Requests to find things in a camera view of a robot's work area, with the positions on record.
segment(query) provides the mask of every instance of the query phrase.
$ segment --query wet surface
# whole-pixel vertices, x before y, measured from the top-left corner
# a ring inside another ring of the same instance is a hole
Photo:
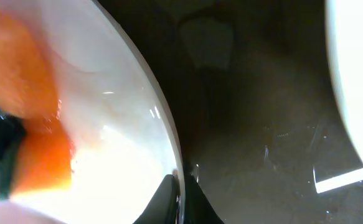
[[[153,70],[225,223],[363,223],[363,181],[316,192],[363,167],[332,93],[323,2],[220,1],[178,25],[214,2],[138,2],[101,1]]]

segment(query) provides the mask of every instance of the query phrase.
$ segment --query white ceramic dish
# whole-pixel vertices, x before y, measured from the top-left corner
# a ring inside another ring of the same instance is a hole
[[[363,1],[327,0],[328,60],[338,107],[363,161]]]
[[[152,71],[121,27],[90,0],[0,0],[0,10],[49,46],[60,120],[77,150],[71,190],[14,201],[65,223],[133,223],[163,177],[178,168],[182,223],[185,190],[174,122]]]

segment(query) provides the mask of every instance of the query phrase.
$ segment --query white strip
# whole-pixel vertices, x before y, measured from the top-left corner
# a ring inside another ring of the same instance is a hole
[[[317,194],[363,180],[363,168],[318,183],[315,181],[316,177],[314,170],[313,174]]]

